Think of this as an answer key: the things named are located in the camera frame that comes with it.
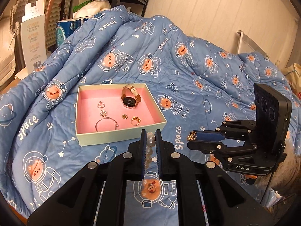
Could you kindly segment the rose gold wrist watch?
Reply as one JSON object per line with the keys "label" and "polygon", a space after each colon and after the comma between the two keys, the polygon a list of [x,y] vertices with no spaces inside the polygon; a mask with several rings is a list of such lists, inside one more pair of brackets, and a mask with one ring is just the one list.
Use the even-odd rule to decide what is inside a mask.
{"label": "rose gold wrist watch", "polygon": [[126,108],[134,109],[142,102],[141,96],[133,85],[125,85],[121,92],[121,100]]}

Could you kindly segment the blue space bear quilt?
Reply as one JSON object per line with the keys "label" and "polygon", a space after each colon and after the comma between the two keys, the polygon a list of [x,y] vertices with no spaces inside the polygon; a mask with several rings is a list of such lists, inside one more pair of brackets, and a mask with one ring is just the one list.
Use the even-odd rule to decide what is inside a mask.
{"label": "blue space bear quilt", "polygon": [[300,154],[300,100],[281,71],[259,53],[234,55],[185,35],[164,16],[142,18],[118,6],[84,22],[51,56],[1,95],[1,194],[29,217],[88,162],[104,164],[128,141],[84,146],[75,134],[79,87],[147,85],[167,123],[164,140],[187,148],[191,130],[256,118],[255,83],[292,101],[287,139]]}

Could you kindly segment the silver snowflake brooch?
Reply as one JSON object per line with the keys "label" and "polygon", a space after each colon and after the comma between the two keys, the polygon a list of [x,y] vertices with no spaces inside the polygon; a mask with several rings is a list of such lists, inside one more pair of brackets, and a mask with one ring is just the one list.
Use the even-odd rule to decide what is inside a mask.
{"label": "silver snowflake brooch", "polygon": [[107,112],[104,111],[104,110],[101,110],[101,111],[100,111],[100,116],[101,116],[101,117],[106,117],[106,116],[107,116]]}

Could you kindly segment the white baby high chair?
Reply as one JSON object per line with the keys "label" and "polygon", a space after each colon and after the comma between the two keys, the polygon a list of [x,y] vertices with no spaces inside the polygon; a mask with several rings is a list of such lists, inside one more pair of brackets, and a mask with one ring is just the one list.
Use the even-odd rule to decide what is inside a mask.
{"label": "white baby high chair", "polygon": [[13,17],[16,13],[19,0],[10,0],[3,13],[1,14],[1,86],[13,75],[16,67],[14,44],[16,28],[13,23]]}

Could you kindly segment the white plastic bag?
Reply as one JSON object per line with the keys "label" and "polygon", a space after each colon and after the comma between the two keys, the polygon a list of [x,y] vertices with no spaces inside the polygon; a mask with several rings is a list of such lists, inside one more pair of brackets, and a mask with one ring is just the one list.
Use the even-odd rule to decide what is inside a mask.
{"label": "white plastic bag", "polygon": [[72,18],[82,18],[93,16],[98,12],[108,10],[111,8],[111,4],[107,0],[88,0],[77,6],[73,7]]}

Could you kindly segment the mint box pink interior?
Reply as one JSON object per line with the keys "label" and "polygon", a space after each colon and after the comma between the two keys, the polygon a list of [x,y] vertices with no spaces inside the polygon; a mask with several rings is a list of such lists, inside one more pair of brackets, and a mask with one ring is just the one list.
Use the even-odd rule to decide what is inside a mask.
{"label": "mint box pink interior", "polygon": [[[146,84],[133,85],[142,102],[126,108],[121,92],[126,84],[82,85],[78,88],[75,134],[80,146],[113,143],[139,138],[142,129],[155,132],[167,123]],[[100,111],[107,112],[106,117]]]}

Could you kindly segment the blue tissue pack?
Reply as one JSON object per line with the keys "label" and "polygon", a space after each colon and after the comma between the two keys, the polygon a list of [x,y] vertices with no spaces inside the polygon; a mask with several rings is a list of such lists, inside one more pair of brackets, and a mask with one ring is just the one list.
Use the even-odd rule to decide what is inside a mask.
{"label": "blue tissue pack", "polygon": [[70,18],[56,22],[56,45],[59,47],[64,40],[74,33],[87,18]]}

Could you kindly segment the white tall cardboard box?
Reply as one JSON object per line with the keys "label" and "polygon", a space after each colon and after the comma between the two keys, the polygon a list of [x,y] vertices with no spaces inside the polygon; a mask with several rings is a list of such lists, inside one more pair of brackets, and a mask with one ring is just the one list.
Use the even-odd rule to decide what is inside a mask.
{"label": "white tall cardboard box", "polygon": [[28,74],[46,60],[44,0],[26,4],[21,22],[21,44]]}

